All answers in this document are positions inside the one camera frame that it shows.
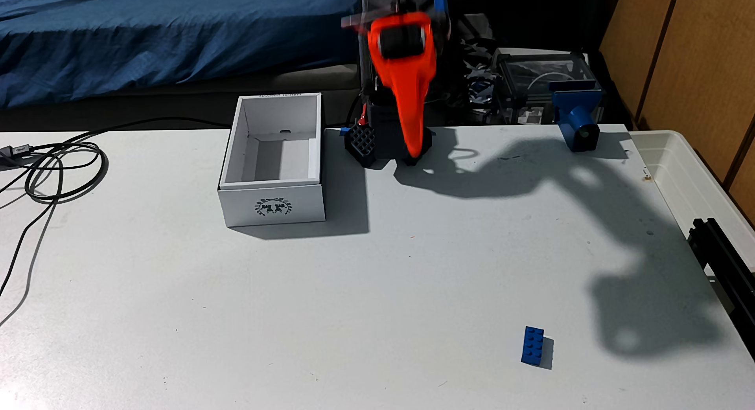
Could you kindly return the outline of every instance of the white cardboard box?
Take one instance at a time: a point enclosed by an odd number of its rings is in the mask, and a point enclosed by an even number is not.
[[[322,94],[240,96],[221,181],[226,226],[324,221]]]

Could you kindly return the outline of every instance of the black cable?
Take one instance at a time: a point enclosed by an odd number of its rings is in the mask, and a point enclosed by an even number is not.
[[[26,176],[26,182],[24,183],[24,192],[35,201],[43,202],[46,205],[44,211],[40,213],[34,220],[32,220],[32,222],[27,224],[26,228],[24,228],[24,231],[21,232],[21,237],[18,239],[18,244],[16,245],[16,251],[13,253],[13,258],[11,259],[11,265],[8,267],[7,274],[5,275],[5,280],[3,281],[2,286],[0,286],[0,295],[2,295],[2,292],[5,290],[5,285],[7,284],[8,280],[11,278],[13,267],[16,263],[16,259],[18,258],[18,252],[21,250],[21,244],[24,242],[24,237],[26,236],[26,232],[29,231],[29,228],[31,228],[31,226],[33,226],[34,223],[39,221],[48,211],[54,208],[60,202],[61,199],[69,198],[79,193],[84,193],[88,191],[91,187],[94,187],[100,180],[102,180],[102,178],[107,173],[108,160],[107,160],[107,156],[105,155],[105,152],[94,143],[79,142],[79,141],[86,139],[88,137],[92,137],[98,134],[108,132],[108,131],[118,130],[121,128],[127,128],[134,125],[146,124],[146,123],[157,122],[157,121],[190,121],[190,122],[198,122],[198,123],[202,123],[206,125],[213,125],[217,127],[226,127],[226,128],[231,127],[230,125],[226,125],[223,123],[201,120],[198,118],[187,118],[187,117],[148,118],[144,120],[128,122],[121,125],[104,127],[98,130],[88,131],[86,133],[79,134],[78,136],[73,136],[72,138],[64,142],[60,142],[60,143],[49,143],[47,145],[32,146],[30,147],[31,151],[41,150],[41,149],[49,149],[49,150],[45,153],[32,153],[30,156],[32,158],[36,158],[36,160],[34,160],[29,165],[21,164],[17,162],[16,160],[9,158],[8,156],[0,153],[0,157],[2,157],[2,159],[7,164],[10,164],[11,166],[15,166],[19,168],[24,168],[24,172],[19,174],[19,176],[13,179],[10,183],[3,186],[2,189],[0,189],[0,193],[4,192],[7,188],[11,187],[11,185],[16,183],[23,176]],[[61,160],[61,157],[70,152],[78,152],[77,149],[86,149],[87,152],[95,153],[95,156],[94,158],[91,159],[91,161],[85,164],[65,167],[63,165],[63,161]],[[100,164],[99,164],[99,170],[97,174],[94,174],[94,176],[84,185],[77,187],[73,190],[67,191],[65,193],[63,192],[63,173],[65,172],[65,170],[73,170],[76,168],[87,167],[91,164],[94,164],[98,159],[100,160]],[[57,166],[48,167],[48,165],[51,164],[52,162],[56,162]],[[54,193],[53,195],[40,195],[39,193],[35,192],[35,187],[37,186],[36,182],[39,179],[40,171],[57,171],[58,172],[57,192]]]
[[[351,103],[351,107],[349,108],[349,113],[346,115],[346,122],[344,123],[345,127],[351,127],[351,122],[353,121],[352,115],[354,114],[354,108],[356,107],[356,103],[359,102],[359,97],[362,96],[362,91],[359,91],[359,94],[356,95],[354,98],[354,101]]]
[[[53,156],[53,158],[57,161],[57,163],[61,167],[63,167],[63,161],[61,161],[60,158],[58,158],[57,156]],[[58,174],[58,180],[57,180],[57,193],[60,194],[61,191],[63,190],[63,170],[60,170],[58,173],[59,174]],[[50,211],[52,208],[54,208],[56,205],[57,205],[57,199],[53,200],[52,203],[45,205],[44,211],[41,212],[34,220],[32,220],[32,222],[30,222],[29,224],[27,224],[26,227],[24,228],[24,231],[21,232],[21,237],[18,238],[18,243],[16,244],[16,251],[14,251],[13,258],[11,259],[11,265],[7,269],[7,274],[5,275],[5,280],[3,280],[2,285],[0,285],[0,296],[2,296],[2,293],[5,290],[5,285],[7,285],[7,281],[11,278],[11,273],[13,272],[13,267],[16,265],[16,259],[18,258],[18,251],[21,250],[21,244],[24,243],[24,237],[26,236],[26,232],[29,231],[29,228],[31,228],[31,226],[34,226],[35,222],[38,222],[39,219],[41,219],[42,217],[44,217],[44,215],[48,211]]]
[[[326,124],[326,128],[333,128],[333,127],[351,127],[351,116],[354,114],[354,108],[356,107],[356,103],[359,102],[359,97],[362,96],[362,91],[360,90],[359,93],[354,98],[354,101],[351,103],[351,106],[349,107],[349,112],[346,114],[346,122],[345,123],[336,123],[336,124]]]

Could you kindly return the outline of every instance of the table surface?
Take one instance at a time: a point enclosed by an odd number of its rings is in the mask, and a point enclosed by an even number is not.
[[[107,176],[29,231],[0,298],[31,280],[0,408],[748,408],[755,363],[629,135],[601,130],[575,154],[556,126],[440,128],[381,170],[327,131],[328,221],[239,229],[228,131],[98,136]],[[3,273],[42,210],[21,194],[0,195]]]

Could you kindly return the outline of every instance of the bed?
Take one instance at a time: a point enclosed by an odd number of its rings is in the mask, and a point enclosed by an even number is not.
[[[156,86],[173,87],[161,96],[196,95],[195,82],[220,92],[207,81],[353,63],[356,38],[340,19],[358,2],[0,0],[0,112],[7,121],[18,113],[8,109]],[[181,85],[189,91],[176,92]],[[236,80],[231,94],[242,89],[259,87]]]

